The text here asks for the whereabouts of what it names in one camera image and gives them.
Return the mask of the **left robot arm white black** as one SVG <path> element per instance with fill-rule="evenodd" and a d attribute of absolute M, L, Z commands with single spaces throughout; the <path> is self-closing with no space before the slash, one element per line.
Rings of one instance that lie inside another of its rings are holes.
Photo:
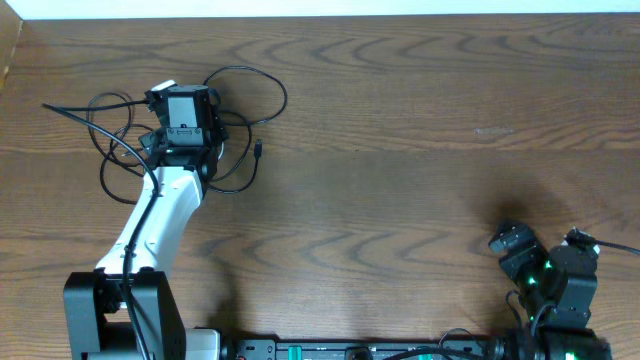
<path fill-rule="evenodd" d="M 161 126 L 141 137 L 143 189 L 121 235 L 91 272 L 64 286 L 75 359 L 218 359 L 214 329 L 186 329 L 168 277 L 185 228 L 217 172 L 224 130 L 206 85 L 147 91 Z"/>

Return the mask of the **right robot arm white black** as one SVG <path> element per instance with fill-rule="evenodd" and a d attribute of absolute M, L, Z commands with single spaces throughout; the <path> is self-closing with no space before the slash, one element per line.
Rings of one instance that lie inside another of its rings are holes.
<path fill-rule="evenodd" d="M 609 343 L 587 327 L 598 288 L 599 251 L 591 235 L 573 228 L 546 249 L 528 225 L 506 220 L 489 248 L 502 255 L 499 265 L 517 286 L 529 321 L 492 338 L 486 358 L 612 359 Z"/>

